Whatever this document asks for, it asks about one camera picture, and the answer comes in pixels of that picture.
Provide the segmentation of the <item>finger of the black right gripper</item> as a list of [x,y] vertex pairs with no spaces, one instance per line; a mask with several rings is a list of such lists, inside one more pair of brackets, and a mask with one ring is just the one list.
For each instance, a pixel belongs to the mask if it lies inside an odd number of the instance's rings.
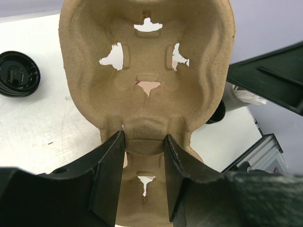
[[231,64],[227,81],[303,114],[303,43]]

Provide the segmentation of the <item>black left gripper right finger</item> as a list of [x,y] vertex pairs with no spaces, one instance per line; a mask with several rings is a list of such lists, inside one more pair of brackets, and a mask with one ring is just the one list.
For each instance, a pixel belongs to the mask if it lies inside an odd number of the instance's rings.
[[303,178],[252,170],[220,173],[164,140],[169,220],[175,227],[300,227]]

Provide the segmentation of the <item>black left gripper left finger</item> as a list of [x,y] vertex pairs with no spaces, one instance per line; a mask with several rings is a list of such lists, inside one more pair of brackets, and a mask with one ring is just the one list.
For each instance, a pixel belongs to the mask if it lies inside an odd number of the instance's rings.
[[0,170],[3,227],[113,227],[125,158],[125,135],[50,174]]

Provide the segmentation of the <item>pink cream paper bag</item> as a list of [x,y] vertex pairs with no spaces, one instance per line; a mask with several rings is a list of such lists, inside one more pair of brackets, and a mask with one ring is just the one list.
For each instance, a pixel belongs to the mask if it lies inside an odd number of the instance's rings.
[[[172,52],[172,68],[175,72],[177,72],[178,64],[185,64],[189,67],[190,59],[183,57],[179,53],[179,43],[176,43]],[[135,85],[138,85],[143,89],[147,96],[150,95],[151,90],[159,87],[161,85],[160,82],[156,81],[136,81]]]

